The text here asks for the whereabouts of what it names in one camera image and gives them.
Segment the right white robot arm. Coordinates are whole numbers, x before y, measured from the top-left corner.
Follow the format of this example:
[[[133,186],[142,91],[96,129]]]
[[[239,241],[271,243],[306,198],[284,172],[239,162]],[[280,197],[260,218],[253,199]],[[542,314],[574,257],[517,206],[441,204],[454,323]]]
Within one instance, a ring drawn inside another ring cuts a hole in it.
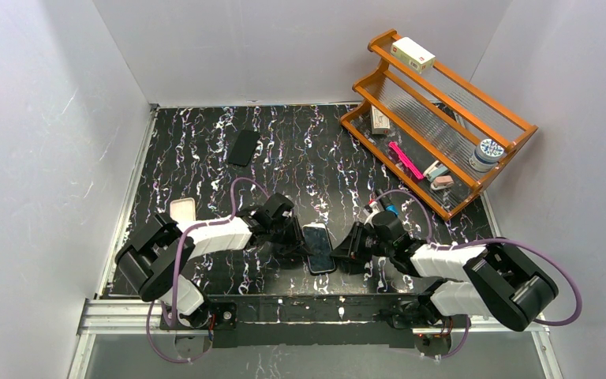
[[[559,294],[556,282],[504,238],[468,246],[414,238],[390,211],[356,222],[331,256],[352,263],[386,257],[401,273],[434,283],[382,314],[433,324],[456,316],[493,317],[512,331],[526,329]]]

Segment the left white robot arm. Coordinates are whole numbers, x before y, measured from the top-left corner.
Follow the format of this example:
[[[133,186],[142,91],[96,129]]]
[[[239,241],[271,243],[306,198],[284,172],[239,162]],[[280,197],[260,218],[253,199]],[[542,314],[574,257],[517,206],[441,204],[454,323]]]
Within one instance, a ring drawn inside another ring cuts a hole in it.
[[[168,213],[148,221],[116,253],[117,270],[144,302],[160,302],[169,321],[190,317],[206,302],[202,290],[181,271],[197,257],[252,246],[271,246],[279,256],[310,256],[294,203],[281,193],[264,204],[238,210],[222,219],[196,221],[186,229]]]

